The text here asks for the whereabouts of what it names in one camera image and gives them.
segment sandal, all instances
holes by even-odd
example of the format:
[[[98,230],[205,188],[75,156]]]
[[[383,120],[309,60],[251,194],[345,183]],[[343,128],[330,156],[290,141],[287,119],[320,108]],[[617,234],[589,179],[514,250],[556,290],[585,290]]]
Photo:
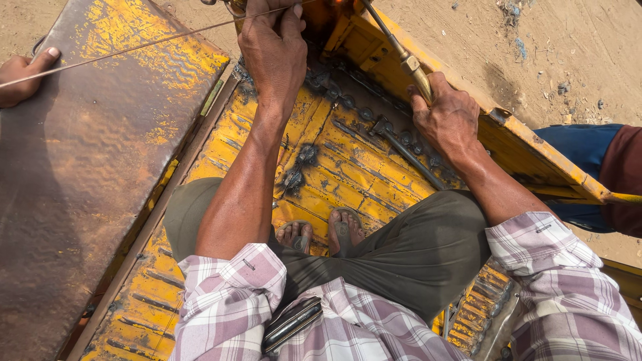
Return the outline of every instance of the sandal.
[[[361,221],[361,217],[359,217],[359,214],[352,209],[348,207],[335,207],[332,212],[337,211],[339,214],[341,213],[347,213],[348,215],[352,216],[353,220],[356,220],[359,223],[359,228],[363,229],[363,222]],[[334,230],[336,231],[336,238],[339,241],[339,252],[335,253],[332,255],[332,257],[335,258],[349,258],[350,253],[352,253],[352,250],[354,246],[352,245],[352,240],[350,239],[350,229],[348,228],[348,223],[346,222],[335,222],[334,223]],[[330,237],[330,222],[328,221],[328,237]]]
[[[309,224],[310,227],[312,227],[312,223],[308,222],[307,220],[291,220],[288,223],[280,226],[274,234],[278,234],[281,229],[287,228],[289,225],[293,225],[294,222],[298,223],[300,225],[299,227],[299,232],[303,230],[303,227],[306,226],[306,224]],[[310,240],[308,239],[308,236],[296,236],[294,239],[292,239],[292,248],[296,249],[297,251],[305,252],[306,247],[308,246],[308,243]]]

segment rusty metal plate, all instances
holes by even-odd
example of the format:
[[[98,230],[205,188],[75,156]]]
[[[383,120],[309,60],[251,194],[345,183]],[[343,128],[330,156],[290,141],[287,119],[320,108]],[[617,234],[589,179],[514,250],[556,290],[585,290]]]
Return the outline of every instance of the rusty metal plate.
[[[41,49],[60,66],[187,30],[148,0],[70,0]],[[56,357],[228,61],[182,37],[57,73],[0,112],[3,359]]]

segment metal edge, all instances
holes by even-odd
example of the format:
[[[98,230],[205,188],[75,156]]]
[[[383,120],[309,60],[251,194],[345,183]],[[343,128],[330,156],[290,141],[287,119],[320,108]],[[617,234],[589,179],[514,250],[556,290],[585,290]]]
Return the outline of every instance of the metal edge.
[[[147,246],[148,240],[151,238],[152,233],[161,221],[162,216],[165,214],[165,207],[167,206],[172,193],[171,191],[169,191],[169,189],[176,188],[176,186],[178,186],[187,175],[192,163],[203,148],[212,128],[215,126],[216,120],[220,117],[223,109],[225,108],[228,100],[232,95],[232,92],[234,92],[239,82],[240,80],[235,78],[233,75],[230,75],[228,77],[225,85],[221,89],[221,92],[216,97],[211,111],[203,120],[203,124],[198,129],[194,140],[188,146],[189,148],[185,152],[183,158],[180,160],[176,171],[170,178],[167,186],[165,187],[165,190],[158,199],[156,206],[152,210],[152,213],[145,222],[145,225],[141,229],[138,237],[136,237],[136,240],[132,244],[132,247],[129,250],[129,253],[127,254],[125,260],[123,261],[123,264],[120,266],[111,284],[109,284],[105,295],[96,307],[94,315],[89,319],[89,322],[87,323],[85,329],[76,341],[76,344],[67,357],[67,361],[79,361],[85,353],[85,349],[91,343],[91,340],[94,338],[94,334],[105,318],[109,305],[114,302],[114,299],[118,295],[118,292],[120,292],[121,287],[125,283],[125,280],[129,276],[136,261],[138,260],[138,254],[143,251],[145,246]]]

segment hand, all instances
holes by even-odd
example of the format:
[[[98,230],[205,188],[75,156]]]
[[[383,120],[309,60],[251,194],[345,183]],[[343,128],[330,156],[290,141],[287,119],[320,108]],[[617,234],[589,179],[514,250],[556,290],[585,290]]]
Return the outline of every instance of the hand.
[[[0,67],[0,84],[41,73],[49,69],[59,56],[60,50],[49,48],[43,51],[42,54],[30,64],[31,58],[14,55]],[[42,78],[25,80],[21,83],[0,88],[0,108],[13,107],[32,96],[33,93],[38,90],[41,80]]]
[[[428,80],[434,97],[431,109],[416,86],[409,85],[406,89],[410,95],[412,120],[430,145],[452,164],[452,159],[479,150],[477,117],[480,108],[468,92],[453,90],[442,72],[429,74]]]
[[[259,97],[259,106],[278,105],[286,121],[306,77],[308,47],[301,37],[306,22],[296,0],[249,0],[246,15],[290,6],[275,27],[280,12],[245,20],[239,47]]]

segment sandy ground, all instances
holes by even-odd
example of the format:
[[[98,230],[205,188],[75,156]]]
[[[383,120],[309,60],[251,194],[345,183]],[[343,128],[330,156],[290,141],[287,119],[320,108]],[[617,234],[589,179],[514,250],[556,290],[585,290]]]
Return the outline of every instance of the sandy ground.
[[[642,126],[642,6],[635,0],[527,0],[517,26],[506,25],[497,0],[375,0],[374,4],[475,86],[531,128],[552,124]],[[171,0],[192,28],[226,21],[222,3]],[[27,55],[65,0],[4,0],[0,62]],[[203,35],[239,56],[232,25]],[[525,58],[517,43],[524,44]],[[557,94],[568,82],[569,92]],[[598,100],[604,107],[598,109]],[[642,267],[642,240],[622,234],[577,234],[600,256]]]

